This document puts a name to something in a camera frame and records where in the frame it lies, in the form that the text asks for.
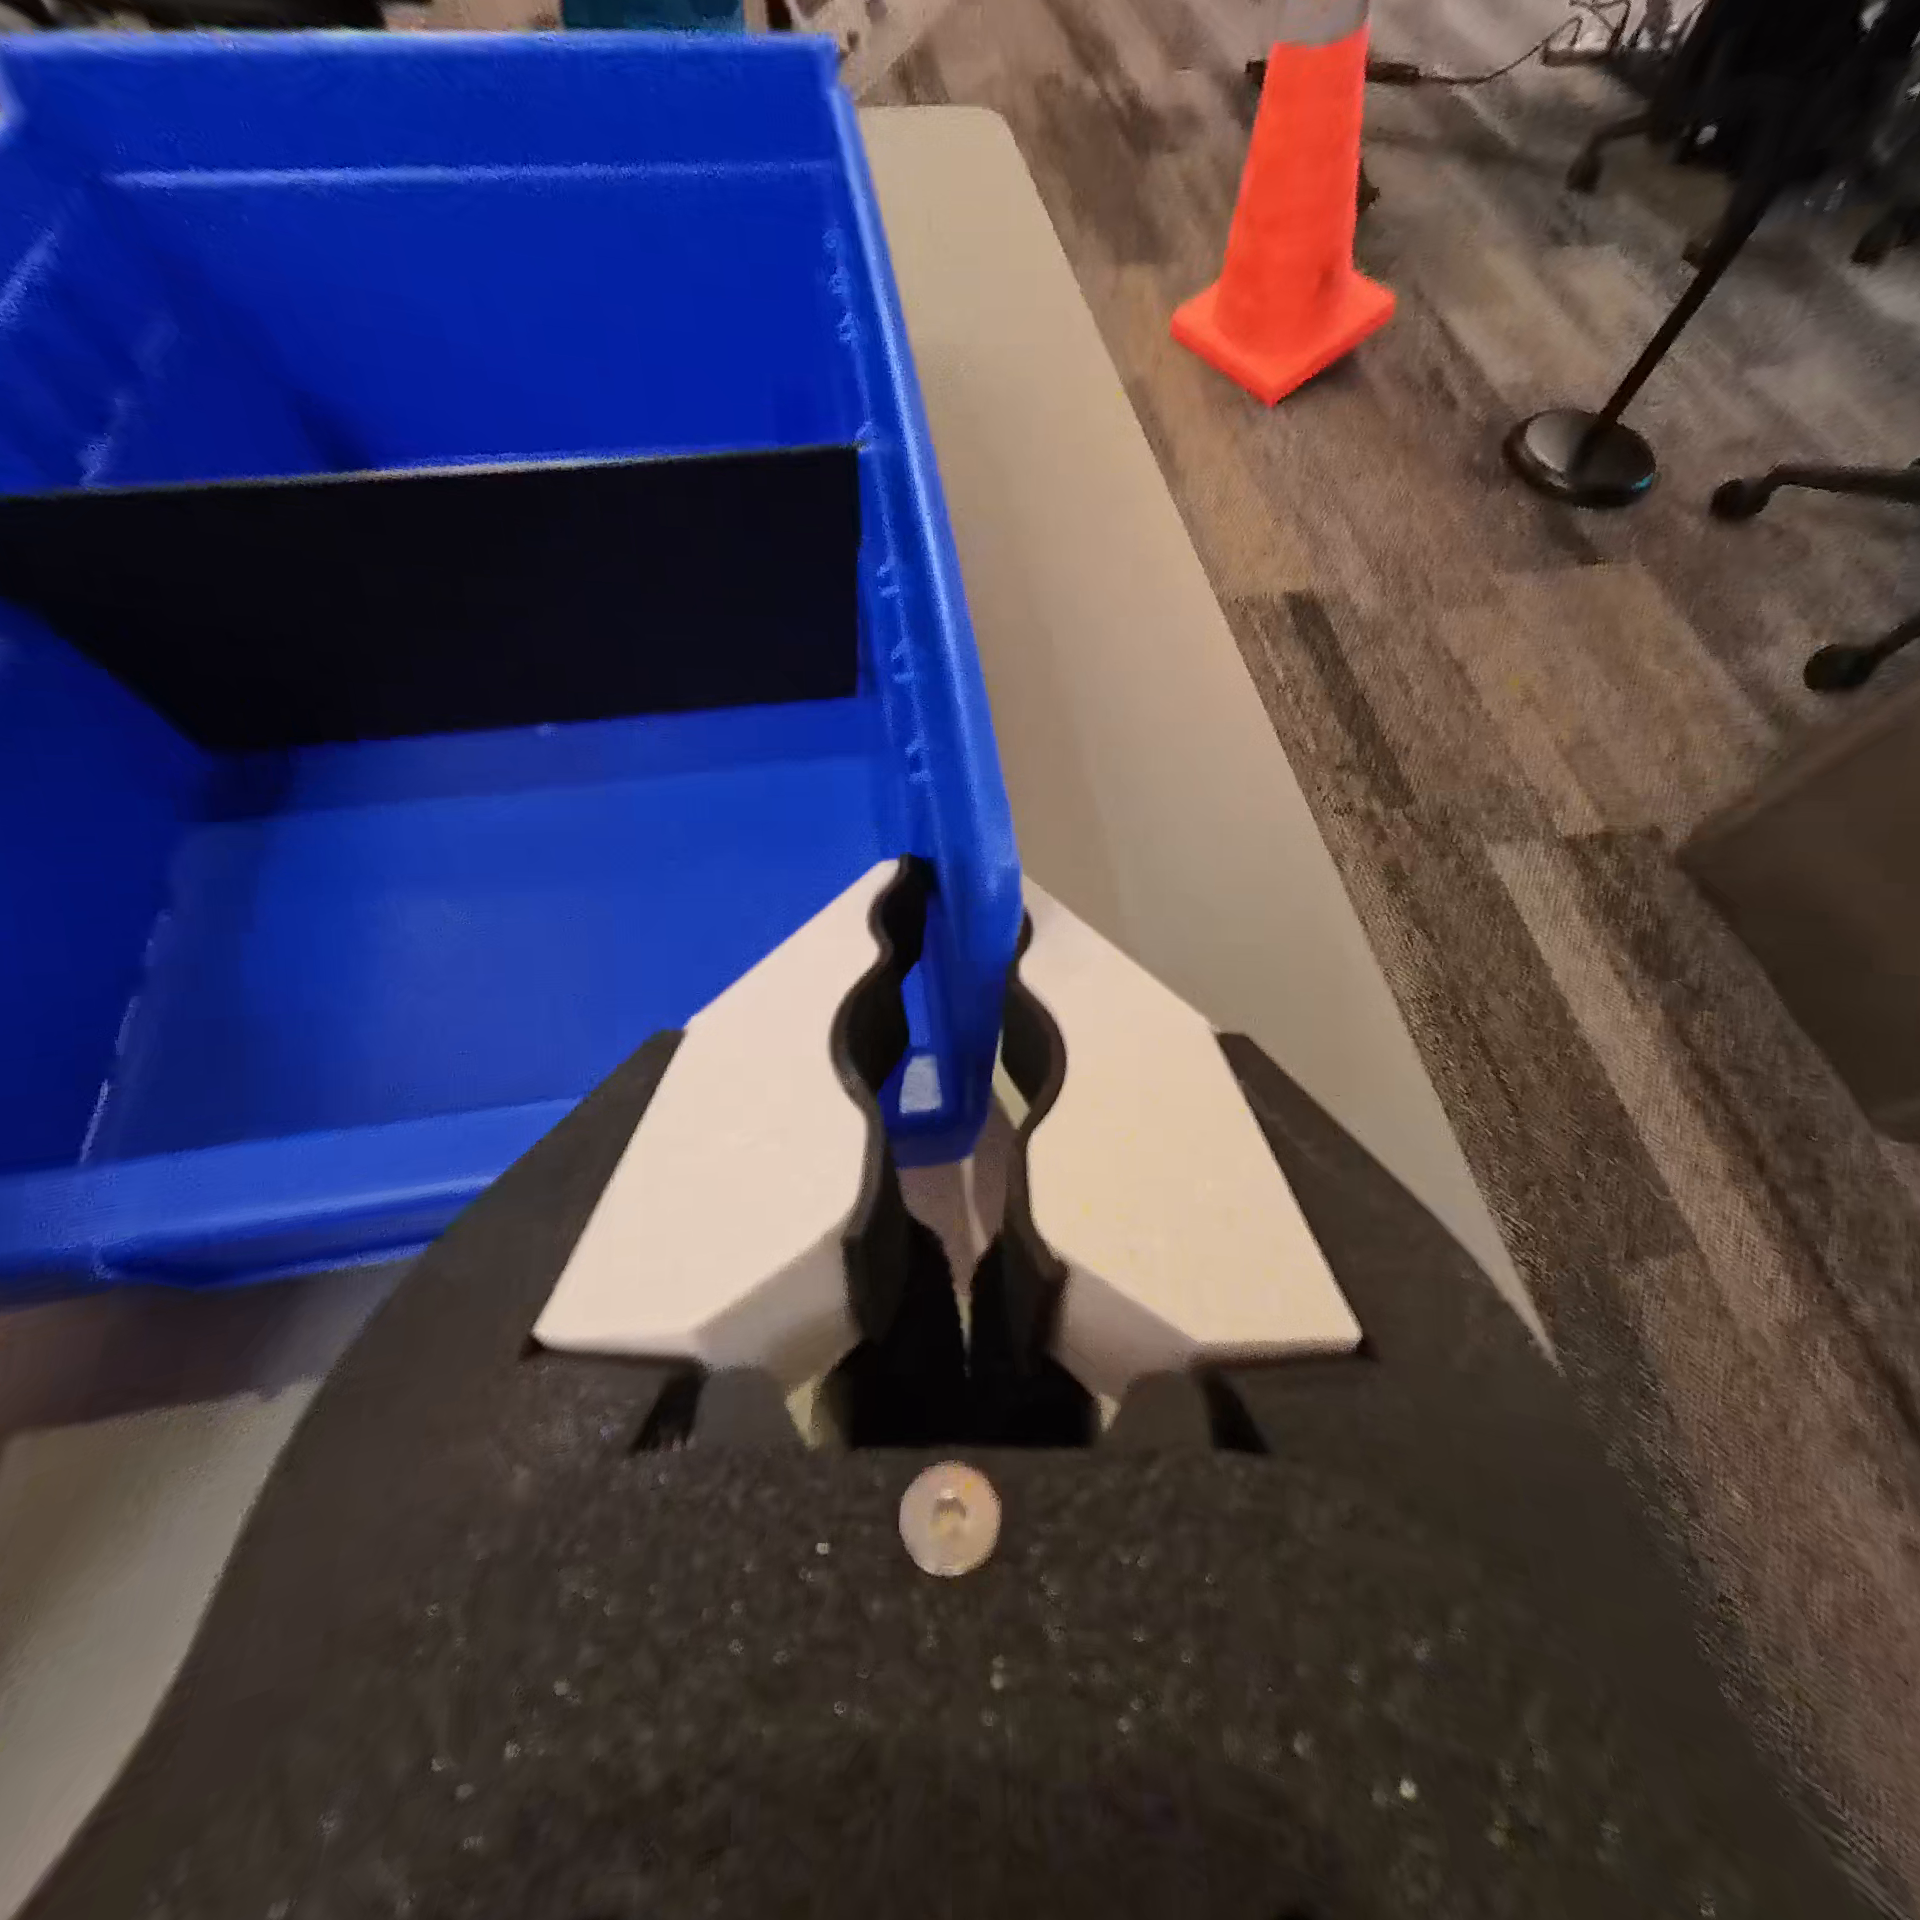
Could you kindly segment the black office chair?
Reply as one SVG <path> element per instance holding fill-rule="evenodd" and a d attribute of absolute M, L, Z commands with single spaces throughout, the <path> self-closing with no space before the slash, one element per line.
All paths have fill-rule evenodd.
<path fill-rule="evenodd" d="M 1709 513 L 1722 521 L 1761 515 L 1781 492 L 1854 497 L 1918 508 L 1918 461 L 1909 465 L 1834 465 L 1786 461 L 1757 475 L 1734 475 L 1715 488 Z M 1820 696 L 1850 693 L 1918 639 L 1918 611 L 1867 642 L 1830 642 L 1805 662 L 1803 684 Z"/>

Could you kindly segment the black bin divider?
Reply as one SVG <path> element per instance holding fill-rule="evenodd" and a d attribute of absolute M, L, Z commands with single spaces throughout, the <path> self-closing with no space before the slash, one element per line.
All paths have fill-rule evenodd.
<path fill-rule="evenodd" d="M 5 495 L 2 587 L 217 754 L 840 702 L 853 443 Z"/>

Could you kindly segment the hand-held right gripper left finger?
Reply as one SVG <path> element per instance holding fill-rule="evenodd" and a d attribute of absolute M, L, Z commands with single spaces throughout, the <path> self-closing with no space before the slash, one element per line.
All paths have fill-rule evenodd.
<path fill-rule="evenodd" d="M 855 1445 L 963 1433 L 969 1352 L 883 1094 L 933 871 L 880 861 L 687 1025 L 533 1328 L 545 1354 L 821 1379 Z"/>

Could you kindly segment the blue plastic bin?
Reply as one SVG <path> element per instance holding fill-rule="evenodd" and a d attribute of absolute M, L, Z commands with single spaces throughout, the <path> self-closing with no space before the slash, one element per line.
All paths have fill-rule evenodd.
<path fill-rule="evenodd" d="M 862 503 L 832 702 L 229 754 L 5 600 L 5 1307 L 417 1251 L 900 858 L 884 1114 L 972 1143 L 1020 855 L 828 43 L 9 34 L 2 322 L 5 497 L 845 443 Z"/>

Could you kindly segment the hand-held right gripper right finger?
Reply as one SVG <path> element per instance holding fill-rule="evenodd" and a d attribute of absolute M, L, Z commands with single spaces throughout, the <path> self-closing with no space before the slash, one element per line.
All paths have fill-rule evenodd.
<path fill-rule="evenodd" d="M 1028 906 L 969 1158 L 974 1432 L 1096 1432 L 1144 1381 L 1345 1360 L 1364 1332 L 1213 1020 Z"/>

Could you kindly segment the black round-base stand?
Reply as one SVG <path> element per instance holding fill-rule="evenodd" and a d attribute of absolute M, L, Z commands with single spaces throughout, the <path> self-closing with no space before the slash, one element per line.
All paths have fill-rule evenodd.
<path fill-rule="evenodd" d="M 1784 132 L 1765 155 L 1752 154 L 1692 263 L 1689 286 L 1599 404 L 1547 405 L 1506 429 L 1504 463 L 1527 488 L 1585 512 L 1626 510 L 1655 489 L 1663 473 L 1659 453 L 1626 413 L 1761 230 L 1798 165 L 1800 146 L 1800 132 Z"/>

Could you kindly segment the orange traffic cone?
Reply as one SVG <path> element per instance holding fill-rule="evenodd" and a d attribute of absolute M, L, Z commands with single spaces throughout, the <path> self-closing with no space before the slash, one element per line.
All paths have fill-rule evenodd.
<path fill-rule="evenodd" d="M 1277 405 L 1389 324 L 1394 294 L 1357 265 L 1366 2 L 1282 3 L 1219 275 L 1171 335 Z"/>

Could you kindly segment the grey furniture corner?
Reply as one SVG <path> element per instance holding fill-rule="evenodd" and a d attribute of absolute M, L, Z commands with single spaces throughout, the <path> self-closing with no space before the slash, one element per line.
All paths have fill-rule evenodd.
<path fill-rule="evenodd" d="M 1678 860 L 1887 1138 L 1918 1139 L 1918 684 L 1786 749 Z"/>

